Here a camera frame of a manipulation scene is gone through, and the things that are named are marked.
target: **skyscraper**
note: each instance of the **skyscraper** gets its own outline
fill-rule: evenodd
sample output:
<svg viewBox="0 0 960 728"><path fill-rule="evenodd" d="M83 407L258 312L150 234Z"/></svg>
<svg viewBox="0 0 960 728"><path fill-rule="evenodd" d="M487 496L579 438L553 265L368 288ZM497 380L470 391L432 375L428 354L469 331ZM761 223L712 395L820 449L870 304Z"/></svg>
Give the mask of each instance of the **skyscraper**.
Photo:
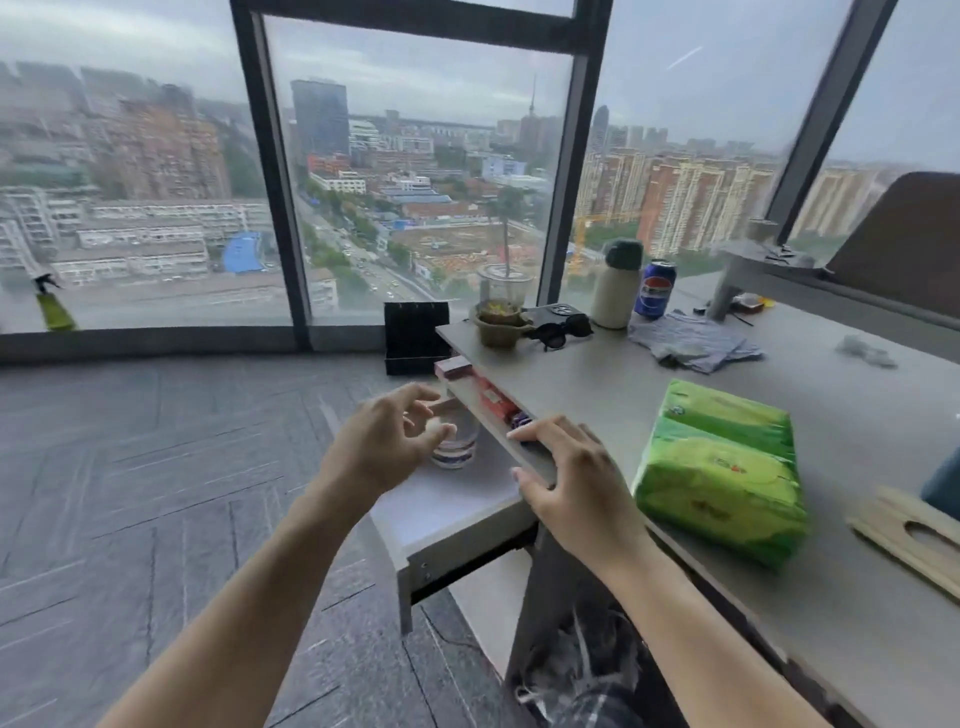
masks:
<svg viewBox="0 0 960 728"><path fill-rule="evenodd" d="M332 157L350 153L347 87L332 81L296 80L290 83L294 115L305 155Z"/></svg>
<svg viewBox="0 0 960 728"><path fill-rule="evenodd" d="M607 127L610 125L610 110L607 107L600 107L593 114L593 124L590 127L590 137L587 143L587 151L593 153L603 153L604 145L607 142Z"/></svg>
<svg viewBox="0 0 960 728"><path fill-rule="evenodd" d="M627 131L627 146L631 149L643 149L643 127L631 127Z"/></svg>

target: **left hand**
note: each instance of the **left hand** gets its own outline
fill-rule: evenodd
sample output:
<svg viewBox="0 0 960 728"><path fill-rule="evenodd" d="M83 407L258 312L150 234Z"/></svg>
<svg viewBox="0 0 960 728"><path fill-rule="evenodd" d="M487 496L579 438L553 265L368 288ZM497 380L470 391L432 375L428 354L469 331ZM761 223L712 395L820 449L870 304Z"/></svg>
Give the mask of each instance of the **left hand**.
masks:
<svg viewBox="0 0 960 728"><path fill-rule="evenodd" d="M307 487L307 494L359 521L376 500L406 480L454 425L430 424L440 393L411 382L366 400L343 424Z"/></svg>

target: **sunglasses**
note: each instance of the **sunglasses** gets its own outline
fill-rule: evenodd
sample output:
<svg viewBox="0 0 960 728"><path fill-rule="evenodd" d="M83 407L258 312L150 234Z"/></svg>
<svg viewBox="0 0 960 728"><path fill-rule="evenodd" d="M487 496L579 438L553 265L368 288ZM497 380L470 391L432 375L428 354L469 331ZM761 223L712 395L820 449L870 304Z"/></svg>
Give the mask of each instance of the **sunglasses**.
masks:
<svg viewBox="0 0 960 728"><path fill-rule="evenodd" d="M540 324L532 331L523 334L528 339L536 339L543 344L545 352L562 349L566 344L566 335L583 338L590 336L593 329L590 327L590 319L586 313L575 313L567 316L561 323L550 322Z"/></svg>

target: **open drawer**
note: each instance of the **open drawer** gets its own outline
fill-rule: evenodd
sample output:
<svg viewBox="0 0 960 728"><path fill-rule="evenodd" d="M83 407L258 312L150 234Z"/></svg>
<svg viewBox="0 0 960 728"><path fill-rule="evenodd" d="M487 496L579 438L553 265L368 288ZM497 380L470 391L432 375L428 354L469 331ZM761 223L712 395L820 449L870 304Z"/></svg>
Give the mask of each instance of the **open drawer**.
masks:
<svg viewBox="0 0 960 728"><path fill-rule="evenodd" d="M426 463L381 497L358 526L377 582L396 590L404 634L418 601L536 536L536 517L510 474L518 460L511 450L520 446L505 439L504 424L480 410L472 378L450 385L458 400L452 405L466 406L481 421L473 460L461 470Z"/></svg>

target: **desk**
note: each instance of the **desk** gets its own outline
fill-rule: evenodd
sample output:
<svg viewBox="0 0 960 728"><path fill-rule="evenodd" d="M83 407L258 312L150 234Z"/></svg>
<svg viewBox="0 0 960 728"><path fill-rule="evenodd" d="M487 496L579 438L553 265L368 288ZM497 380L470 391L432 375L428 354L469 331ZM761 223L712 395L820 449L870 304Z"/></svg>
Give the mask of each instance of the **desk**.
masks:
<svg viewBox="0 0 960 728"><path fill-rule="evenodd" d="M681 281L671 303L688 309L709 296L715 278L703 278ZM880 484L917 492L960 444L960 367L892 343L900 367L870 367L834 351L854 329L782 304L751 321L724 326L767 358L711 376L665 370L623 333L599 330L558 352L534 342L498 352L480 346L471 324L438 331L532 416L588 423L628 480L674 376L789 411L811 535L782 572L678 530L668 536L766 640L876 726L956 725L960 606L857 539L844 516Z"/></svg>

